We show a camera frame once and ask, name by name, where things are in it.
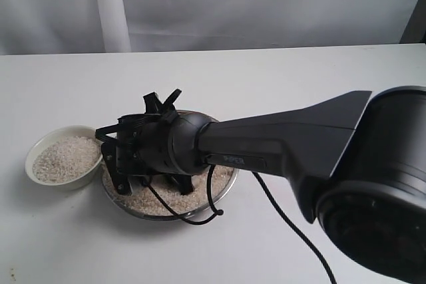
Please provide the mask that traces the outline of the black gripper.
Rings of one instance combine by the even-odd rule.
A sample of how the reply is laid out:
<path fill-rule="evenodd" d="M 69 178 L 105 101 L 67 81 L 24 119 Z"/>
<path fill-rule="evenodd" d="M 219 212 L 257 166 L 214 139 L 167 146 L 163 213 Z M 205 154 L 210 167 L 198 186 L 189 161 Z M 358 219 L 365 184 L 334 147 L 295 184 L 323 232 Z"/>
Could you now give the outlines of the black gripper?
<path fill-rule="evenodd" d="M 193 175 L 181 174 L 171 155 L 170 131 L 180 120 L 177 112 L 159 114 L 127 114 L 118 118 L 125 130 L 117 132 L 122 146 L 103 142 L 101 153 L 119 195 L 132 195 L 129 178 L 133 175 L 166 174 L 166 183 L 181 195 L 194 191 Z"/>

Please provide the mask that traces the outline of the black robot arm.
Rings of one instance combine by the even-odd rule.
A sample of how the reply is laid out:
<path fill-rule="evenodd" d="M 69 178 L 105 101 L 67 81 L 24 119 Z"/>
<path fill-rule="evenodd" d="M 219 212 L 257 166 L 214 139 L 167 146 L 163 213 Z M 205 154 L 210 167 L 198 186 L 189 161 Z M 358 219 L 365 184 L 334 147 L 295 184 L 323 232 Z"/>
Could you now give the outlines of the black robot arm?
<path fill-rule="evenodd" d="M 306 221 L 346 256 L 406 283 L 425 282 L 425 88 L 358 90 L 306 108 L 219 122 L 144 97 L 142 114 L 98 128 L 115 190 L 164 175 L 182 194 L 216 166 L 281 176 Z"/>

